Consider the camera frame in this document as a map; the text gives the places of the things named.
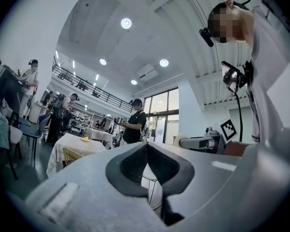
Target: man in gray shirt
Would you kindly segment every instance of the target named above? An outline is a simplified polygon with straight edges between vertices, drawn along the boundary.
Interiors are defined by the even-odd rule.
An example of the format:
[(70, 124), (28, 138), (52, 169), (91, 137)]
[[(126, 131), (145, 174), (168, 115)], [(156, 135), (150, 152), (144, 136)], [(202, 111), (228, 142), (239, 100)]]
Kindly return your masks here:
[[(283, 37), (260, 8), (250, 11), (231, 0), (218, 4), (212, 10), (208, 30), (221, 43), (246, 42), (252, 49), (254, 74), (252, 84), (246, 91), (253, 113), (252, 140), (263, 143), (283, 128), (267, 92), (290, 62), (290, 38)], [(227, 146), (227, 153), (241, 156), (247, 146), (232, 142)]]

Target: black pants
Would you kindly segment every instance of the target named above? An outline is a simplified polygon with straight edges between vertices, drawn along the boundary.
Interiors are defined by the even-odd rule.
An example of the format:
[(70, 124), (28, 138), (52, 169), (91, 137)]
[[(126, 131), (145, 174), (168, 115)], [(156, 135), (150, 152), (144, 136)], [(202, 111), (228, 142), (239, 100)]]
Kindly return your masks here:
[(55, 114), (53, 114), (51, 119), (52, 121), (50, 122), (50, 126), (49, 126), (47, 142), (51, 143), (52, 146), (54, 146), (58, 140), (58, 136), (59, 136), (61, 124), (62, 124), (62, 118), (58, 118)]

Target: white tablecloth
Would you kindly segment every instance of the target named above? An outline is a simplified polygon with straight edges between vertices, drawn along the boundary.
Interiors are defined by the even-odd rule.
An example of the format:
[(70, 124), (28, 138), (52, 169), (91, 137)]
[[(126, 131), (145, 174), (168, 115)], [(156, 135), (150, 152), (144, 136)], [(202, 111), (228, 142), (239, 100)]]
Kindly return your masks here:
[(87, 128), (87, 137), (89, 137), (90, 139), (106, 141), (109, 144), (112, 144), (113, 141), (112, 135), (108, 132), (96, 130), (93, 128)]
[(63, 137), (61, 137), (53, 147), (46, 170), (46, 174), (48, 177), (51, 177), (57, 172), (57, 162), (64, 161), (62, 150), (63, 148), (73, 150), (81, 154), (82, 156), (87, 156), (107, 150), (101, 142), (93, 140), (89, 140), (89, 142), (84, 142), (81, 140), (81, 137), (67, 133)]

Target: railing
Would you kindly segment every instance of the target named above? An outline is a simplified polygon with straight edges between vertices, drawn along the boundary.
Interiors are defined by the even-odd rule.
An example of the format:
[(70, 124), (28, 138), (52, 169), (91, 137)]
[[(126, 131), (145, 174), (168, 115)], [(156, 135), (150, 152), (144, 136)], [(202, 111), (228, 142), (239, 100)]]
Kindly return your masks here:
[(70, 85), (79, 88), (80, 90), (101, 99), (107, 103), (110, 103), (118, 108), (121, 108), (127, 112), (132, 111), (132, 106), (115, 97), (114, 95), (109, 94), (108, 92), (103, 91), (102, 89), (93, 86), (91, 83), (85, 81), (84, 79), (78, 77), (77, 75), (73, 75), (73, 73), (67, 71), (66, 69), (59, 67), (58, 65), (53, 65), (52, 74), (58, 77), (59, 79), (66, 81)]

